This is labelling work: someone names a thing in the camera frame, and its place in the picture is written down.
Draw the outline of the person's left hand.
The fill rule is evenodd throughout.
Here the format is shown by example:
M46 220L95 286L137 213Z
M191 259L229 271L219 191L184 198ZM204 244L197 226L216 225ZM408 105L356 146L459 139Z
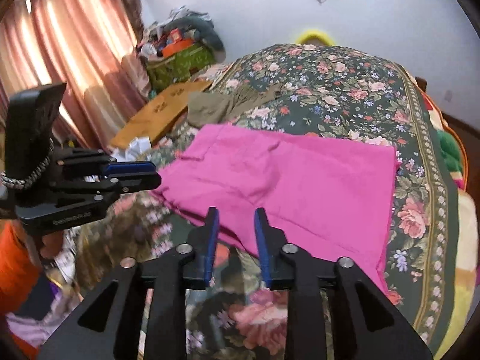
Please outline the person's left hand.
M43 236L40 255L44 259L55 258L63 249L64 231L53 232Z

